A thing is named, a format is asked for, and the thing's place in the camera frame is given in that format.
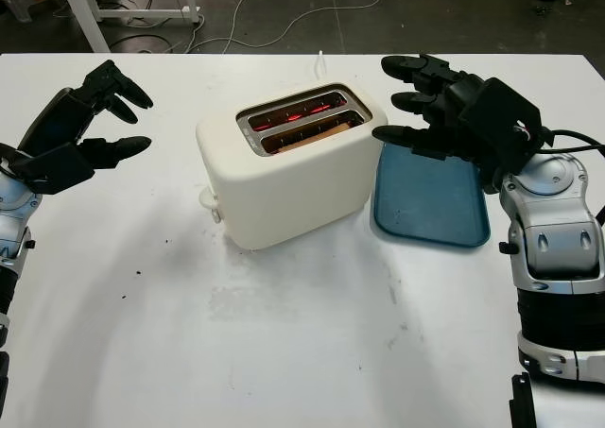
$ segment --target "robot finger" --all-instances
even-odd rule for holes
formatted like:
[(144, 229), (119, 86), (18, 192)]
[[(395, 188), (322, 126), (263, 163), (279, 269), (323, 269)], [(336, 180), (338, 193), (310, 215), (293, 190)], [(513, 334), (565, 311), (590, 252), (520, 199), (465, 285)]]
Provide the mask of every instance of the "robot finger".
[(108, 99), (107, 110), (129, 124), (135, 124), (138, 121), (130, 107), (116, 95), (112, 95)]
[(151, 139), (147, 137), (121, 138), (113, 143), (92, 138), (79, 144), (78, 151), (94, 169), (115, 168), (120, 161), (143, 152), (149, 145)]
[(382, 58), (380, 63), (382, 70), (388, 76), (402, 80), (405, 83), (412, 83), (414, 72), (423, 69), (427, 64), (427, 60), (423, 57), (400, 57), (393, 55)]
[(397, 93), (390, 97), (390, 101), (399, 110), (421, 114), (424, 107), (435, 102), (436, 98), (435, 95), (422, 93)]
[(115, 74), (115, 78), (120, 86), (116, 91), (118, 94), (142, 109), (153, 107), (153, 101), (134, 81), (126, 77), (119, 70), (117, 74)]

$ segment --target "dark floor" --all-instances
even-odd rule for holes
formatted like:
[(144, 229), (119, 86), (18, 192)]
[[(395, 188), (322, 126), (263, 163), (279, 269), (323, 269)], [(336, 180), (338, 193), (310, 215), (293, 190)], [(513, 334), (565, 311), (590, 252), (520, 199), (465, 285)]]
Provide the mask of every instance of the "dark floor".
[[(31, 8), (31, 24), (0, 14), (0, 52), (88, 52), (90, 48), (73, 18), (53, 16), (64, 0)], [(127, 0), (124, 6), (133, 7)], [(144, 6), (147, 0), (133, 0)], [(199, 43), (225, 37), (231, 30), (238, 0), (199, 0), (206, 24)], [(239, 10), (235, 37), (266, 43), (279, 36), (298, 15), (310, 9), (366, 5), (373, 0), (246, 0)], [(154, 0), (154, 8), (174, 8), (177, 0)], [(69, 8), (55, 15), (69, 15)], [(160, 28), (135, 29), (106, 21), (101, 29), (108, 43), (137, 33), (161, 34), (182, 52), (191, 24), (172, 20)], [(199, 52), (218, 53), (224, 42)], [(120, 43), (114, 51), (163, 52), (168, 45), (155, 38)], [(583, 54), (605, 77), (605, 0), (380, 0), (367, 9), (325, 10), (295, 24), (277, 43), (248, 48), (233, 43), (230, 53), (572, 53)]]

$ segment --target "glowing heating element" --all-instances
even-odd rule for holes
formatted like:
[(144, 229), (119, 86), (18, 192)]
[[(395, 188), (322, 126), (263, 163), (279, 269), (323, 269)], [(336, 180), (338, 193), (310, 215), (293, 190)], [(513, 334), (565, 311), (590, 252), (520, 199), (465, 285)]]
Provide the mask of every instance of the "glowing heating element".
[(329, 85), (240, 112), (237, 125), (252, 150), (272, 156), (306, 146), (372, 120), (343, 85)]

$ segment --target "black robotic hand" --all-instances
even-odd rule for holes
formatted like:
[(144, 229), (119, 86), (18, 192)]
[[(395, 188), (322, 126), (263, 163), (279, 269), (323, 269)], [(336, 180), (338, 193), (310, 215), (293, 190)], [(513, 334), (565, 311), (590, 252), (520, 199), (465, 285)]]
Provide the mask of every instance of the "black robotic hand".
[(93, 176), (95, 169), (115, 168), (151, 144), (147, 137), (114, 143), (102, 138), (78, 143), (93, 118), (103, 110), (134, 124), (137, 118), (118, 96), (143, 109), (153, 105), (147, 94), (107, 60), (84, 79), (80, 88), (64, 88), (29, 127), (17, 149), (2, 145), (9, 170), (33, 193), (56, 194)]
[(382, 68), (414, 84), (418, 92), (394, 94), (391, 101), (421, 114), (429, 127), (382, 126), (373, 136), (426, 157), (474, 163), (486, 193), (499, 190), (502, 174), (518, 174), (544, 143), (552, 145), (540, 111), (497, 78), (452, 71), (447, 61), (428, 55), (385, 57)]

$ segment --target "toaster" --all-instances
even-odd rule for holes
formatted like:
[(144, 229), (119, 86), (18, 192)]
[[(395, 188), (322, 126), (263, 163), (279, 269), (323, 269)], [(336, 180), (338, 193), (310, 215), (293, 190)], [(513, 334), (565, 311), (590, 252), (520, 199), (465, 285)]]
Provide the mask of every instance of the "toaster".
[(201, 121), (210, 186), (199, 201), (241, 248), (259, 249), (353, 213), (368, 200), (387, 123), (351, 83), (325, 81)]

